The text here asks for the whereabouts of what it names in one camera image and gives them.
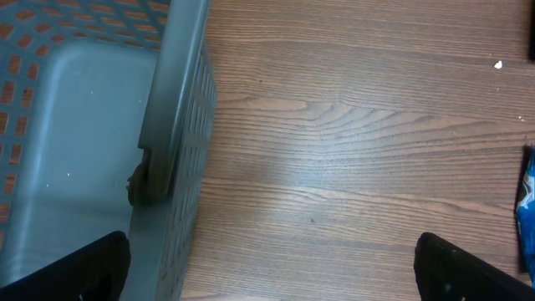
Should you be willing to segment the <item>blue Oreo cookie pack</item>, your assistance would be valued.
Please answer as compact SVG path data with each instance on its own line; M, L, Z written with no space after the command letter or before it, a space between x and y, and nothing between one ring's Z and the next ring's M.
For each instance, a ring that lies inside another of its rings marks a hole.
M524 165L517 195L515 217L520 237L524 266L534 286L534 147L526 148Z

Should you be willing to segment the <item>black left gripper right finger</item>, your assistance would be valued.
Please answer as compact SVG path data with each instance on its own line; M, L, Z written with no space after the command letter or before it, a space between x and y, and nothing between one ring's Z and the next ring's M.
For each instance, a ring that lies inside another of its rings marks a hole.
M534 288L431 232L417 241L414 270L422 301L534 300Z

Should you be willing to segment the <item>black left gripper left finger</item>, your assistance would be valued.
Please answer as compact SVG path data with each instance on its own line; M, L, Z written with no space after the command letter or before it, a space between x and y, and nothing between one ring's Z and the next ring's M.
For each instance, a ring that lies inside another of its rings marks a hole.
M1 288L1 301L118 301L130 267L122 231L108 235Z

